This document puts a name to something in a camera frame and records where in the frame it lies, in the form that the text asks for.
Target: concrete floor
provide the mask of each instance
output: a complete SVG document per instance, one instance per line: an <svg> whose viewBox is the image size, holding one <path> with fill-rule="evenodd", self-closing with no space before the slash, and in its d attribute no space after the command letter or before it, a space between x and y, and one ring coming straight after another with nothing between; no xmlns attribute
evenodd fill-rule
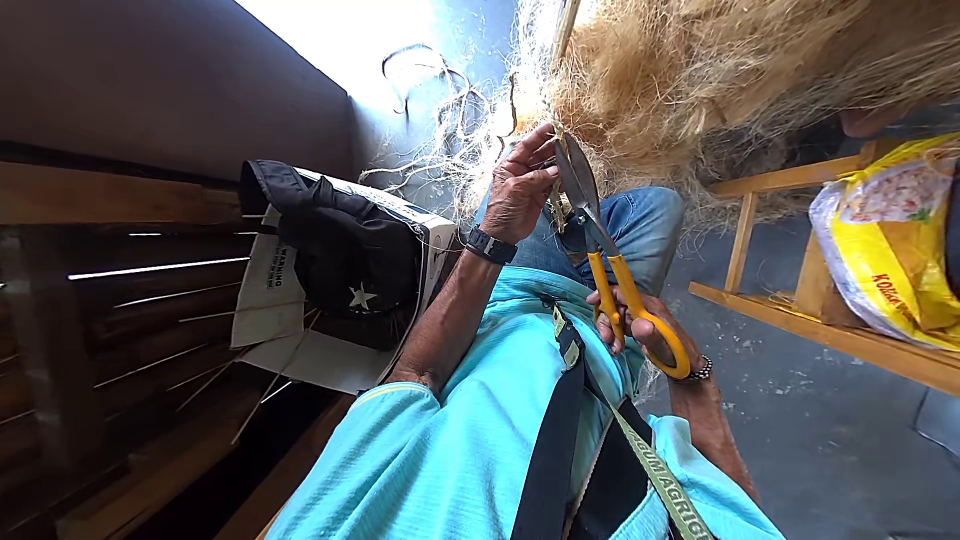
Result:
<svg viewBox="0 0 960 540"><path fill-rule="evenodd" d="M396 154L432 135L434 108L447 95L446 83L417 70L418 60L398 57L388 66L397 70L392 78L401 91L414 87L408 118L393 113L397 98L380 74L383 57L424 42L475 85L494 88L505 74L500 54L509 50L514 13L510 0L240 4L353 96L361 167L409 159ZM440 184L421 186L403 192L446 208ZM805 218L757 226L744 290L792 290L808 233ZM770 518L788 538L960 538L957 465L910 428L925 387L687 293L691 280L723 284L731 246L730 235L711 235L697 254L677 256L663 299L714 360L724 408ZM662 394L650 412L665 412ZM930 401L938 405L924 410L924 421L956 436L956 400L933 394Z"/></svg>

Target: yellow plastic bag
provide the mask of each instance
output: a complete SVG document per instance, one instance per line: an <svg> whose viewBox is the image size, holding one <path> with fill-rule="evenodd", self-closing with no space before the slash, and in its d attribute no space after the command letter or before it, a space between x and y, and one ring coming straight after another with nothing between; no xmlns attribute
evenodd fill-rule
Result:
<svg viewBox="0 0 960 540"><path fill-rule="evenodd" d="M810 221L847 305L874 329L960 351L960 301L944 263L960 133L902 144L828 184Z"/></svg>

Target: black watch strap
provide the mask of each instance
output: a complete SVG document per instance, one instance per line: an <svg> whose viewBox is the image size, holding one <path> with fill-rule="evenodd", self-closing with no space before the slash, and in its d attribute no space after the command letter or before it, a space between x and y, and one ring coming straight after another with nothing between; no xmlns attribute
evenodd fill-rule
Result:
<svg viewBox="0 0 960 540"><path fill-rule="evenodd" d="M493 264L507 264L516 255L516 246L501 242L484 233L478 226L473 226L467 237L467 249L475 255L492 262Z"/></svg>

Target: scissors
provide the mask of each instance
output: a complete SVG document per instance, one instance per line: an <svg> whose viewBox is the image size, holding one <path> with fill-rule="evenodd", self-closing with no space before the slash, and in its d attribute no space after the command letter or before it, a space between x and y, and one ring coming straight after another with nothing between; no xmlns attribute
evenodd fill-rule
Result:
<svg viewBox="0 0 960 540"><path fill-rule="evenodd" d="M690 358L686 353L684 344L673 329L643 306L640 291L636 288L634 276L630 273L630 268L627 267L627 261L616 249L613 238L600 221L600 197L597 194L597 184L593 179L593 171L590 169L587 157L584 156L583 150L580 149L580 145L577 144L573 136L566 132L558 130L555 145L557 148L557 166L560 167L560 181L564 187L564 192L566 192L566 198L574 208L576 219L584 225L590 271L593 273L593 280L596 282L597 291L600 293L600 304L593 308L594 321L600 316L601 312L606 313L610 319L611 328L613 328L613 335L625 343L623 341L620 312L613 300L610 282L607 281L607 271L604 268L603 256L601 255L602 250L603 253L607 254L610 268L620 284L620 292L623 293L623 297L627 301L627 309L634 318L646 319L654 324L654 327L663 336L663 340L666 341L667 346L670 347L675 364L670 365L661 361L647 349L650 360L666 375L674 379L685 378L690 374Z"/></svg>

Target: wall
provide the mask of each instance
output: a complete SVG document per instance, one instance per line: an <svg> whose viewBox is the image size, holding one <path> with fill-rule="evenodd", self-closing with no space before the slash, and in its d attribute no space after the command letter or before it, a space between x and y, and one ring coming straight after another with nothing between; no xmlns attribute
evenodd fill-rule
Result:
<svg viewBox="0 0 960 540"><path fill-rule="evenodd" d="M249 159L352 180L346 93L232 0L31 0L0 17L0 140L225 180Z"/></svg>

